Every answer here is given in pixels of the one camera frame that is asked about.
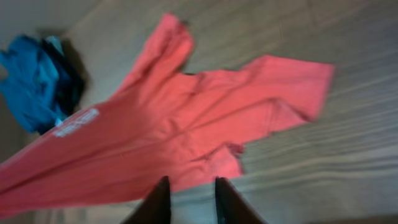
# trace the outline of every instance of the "wooden floor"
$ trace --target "wooden floor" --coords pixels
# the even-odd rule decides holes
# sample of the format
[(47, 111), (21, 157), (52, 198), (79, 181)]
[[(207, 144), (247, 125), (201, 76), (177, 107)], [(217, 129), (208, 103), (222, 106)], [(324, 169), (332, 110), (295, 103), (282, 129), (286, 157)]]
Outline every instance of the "wooden floor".
[[(235, 69), (262, 54), (337, 67), (318, 121), (247, 144), (246, 175), (232, 183), (263, 219), (398, 223), (398, 1), (104, 0), (64, 36), (90, 78), (82, 107), (112, 94), (165, 12), (187, 21), (196, 40), (186, 72)], [(173, 194), (172, 203), (173, 223), (216, 223), (212, 185)], [(118, 223), (136, 205), (37, 219)]]

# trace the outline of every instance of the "red fabric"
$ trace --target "red fabric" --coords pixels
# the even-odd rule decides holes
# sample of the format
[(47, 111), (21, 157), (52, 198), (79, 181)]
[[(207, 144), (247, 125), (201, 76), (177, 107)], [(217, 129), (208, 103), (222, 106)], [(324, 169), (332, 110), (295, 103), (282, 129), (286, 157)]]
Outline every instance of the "red fabric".
[(179, 68), (192, 48), (165, 15), (108, 101), (1, 164), (0, 217), (139, 199), (165, 175), (173, 191), (238, 177), (243, 143), (317, 117), (331, 65), (266, 55), (190, 76)]

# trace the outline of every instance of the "garment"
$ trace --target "garment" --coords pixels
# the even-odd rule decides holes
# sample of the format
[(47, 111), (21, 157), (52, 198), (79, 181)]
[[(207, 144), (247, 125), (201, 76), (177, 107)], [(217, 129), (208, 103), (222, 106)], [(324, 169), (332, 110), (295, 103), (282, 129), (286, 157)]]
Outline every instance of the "garment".
[(0, 90), (7, 105), (18, 122), (29, 132), (45, 133), (56, 123), (63, 121), (73, 112), (70, 108), (78, 103), (82, 80), (76, 81), (75, 74), (49, 55), (53, 45), (45, 49), (28, 36), (17, 37), (7, 52), (0, 52), (0, 63), (8, 70), (8, 77), (0, 81)]
[(0, 216), (135, 200), (165, 175), (174, 192), (238, 177), (245, 142), (318, 116), (333, 66), (265, 55), (188, 76), (192, 48), (166, 14), (113, 96), (1, 165)]

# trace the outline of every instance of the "pink cloth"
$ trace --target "pink cloth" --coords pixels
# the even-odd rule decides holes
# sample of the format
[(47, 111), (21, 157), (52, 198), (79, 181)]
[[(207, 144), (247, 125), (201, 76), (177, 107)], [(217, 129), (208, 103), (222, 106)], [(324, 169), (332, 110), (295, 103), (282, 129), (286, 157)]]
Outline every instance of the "pink cloth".
[(125, 202), (242, 174), (243, 143), (315, 119), (333, 66), (265, 55), (237, 72), (179, 68), (193, 48), (167, 14), (117, 92), (0, 166), (0, 217)]

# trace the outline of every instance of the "t-shirt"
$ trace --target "t-shirt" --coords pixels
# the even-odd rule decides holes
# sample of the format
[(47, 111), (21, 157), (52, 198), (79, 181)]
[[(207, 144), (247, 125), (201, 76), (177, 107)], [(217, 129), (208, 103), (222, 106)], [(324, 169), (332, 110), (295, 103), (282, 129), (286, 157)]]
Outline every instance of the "t-shirt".
[(243, 144), (314, 120), (333, 66), (265, 55), (239, 71), (185, 75), (187, 28), (166, 14), (109, 100), (0, 166), (0, 217), (125, 202), (161, 177), (172, 191), (242, 174)]

